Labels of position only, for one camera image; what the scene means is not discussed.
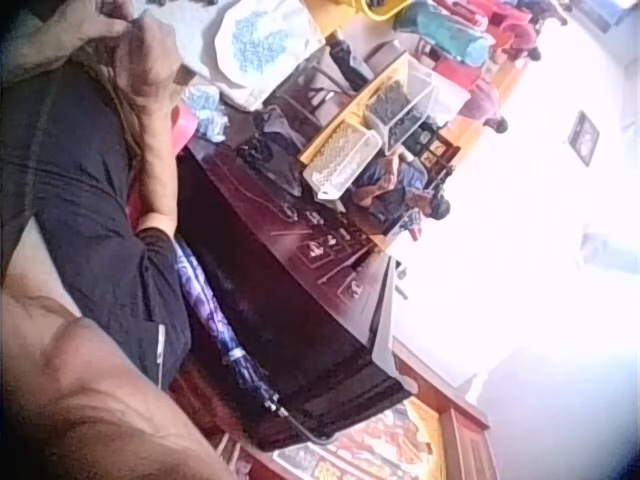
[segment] white basket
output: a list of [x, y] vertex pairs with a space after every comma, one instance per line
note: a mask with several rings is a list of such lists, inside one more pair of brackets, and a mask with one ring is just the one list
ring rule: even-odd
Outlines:
[[431, 74], [409, 61], [406, 78], [390, 81], [367, 102], [364, 118], [382, 138], [385, 153], [390, 154], [427, 118], [437, 93]]
[[320, 200], [337, 200], [381, 146], [382, 140], [375, 132], [345, 120], [302, 175]]

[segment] black shirt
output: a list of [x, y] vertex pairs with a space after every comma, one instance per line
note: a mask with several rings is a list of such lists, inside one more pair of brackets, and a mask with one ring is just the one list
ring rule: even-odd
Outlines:
[[127, 218], [129, 159], [106, 91], [67, 62], [4, 89], [0, 112], [2, 281], [35, 217], [63, 285], [154, 383], [190, 346], [171, 238], [135, 235]]

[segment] blue dotted fabric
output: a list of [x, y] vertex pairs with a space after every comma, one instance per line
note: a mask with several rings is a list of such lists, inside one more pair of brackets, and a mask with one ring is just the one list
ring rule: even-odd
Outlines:
[[266, 36], [258, 36], [258, 22], [267, 12], [253, 12], [236, 22], [232, 35], [233, 57], [242, 73], [264, 73], [287, 50], [289, 34], [276, 30]]

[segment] umbrella handle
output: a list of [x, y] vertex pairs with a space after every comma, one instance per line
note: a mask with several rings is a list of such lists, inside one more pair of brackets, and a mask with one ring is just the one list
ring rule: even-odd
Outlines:
[[278, 415], [280, 415], [282, 418], [286, 418], [287, 420], [289, 420], [291, 425], [293, 425], [296, 428], [296, 430], [298, 430], [298, 432], [300, 432], [302, 435], [307, 437], [311, 443], [315, 443], [316, 445], [320, 445], [321, 447], [324, 447], [324, 446], [327, 446], [327, 445], [333, 443], [335, 441], [335, 439], [336, 439], [335, 435], [331, 435], [328, 438], [327, 437], [322, 437], [322, 438], [321, 437], [316, 437], [313, 433], [311, 433], [309, 430], [307, 430], [304, 425], [302, 425], [295, 418], [293, 418], [289, 414], [289, 412], [287, 412], [283, 407], [280, 407], [278, 409]]

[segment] picture frame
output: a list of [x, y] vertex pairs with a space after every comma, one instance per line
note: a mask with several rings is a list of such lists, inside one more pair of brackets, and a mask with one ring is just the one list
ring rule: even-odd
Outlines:
[[569, 134], [569, 145], [586, 167], [591, 165], [599, 138], [600, 131], [587, 114], [580, 110]]

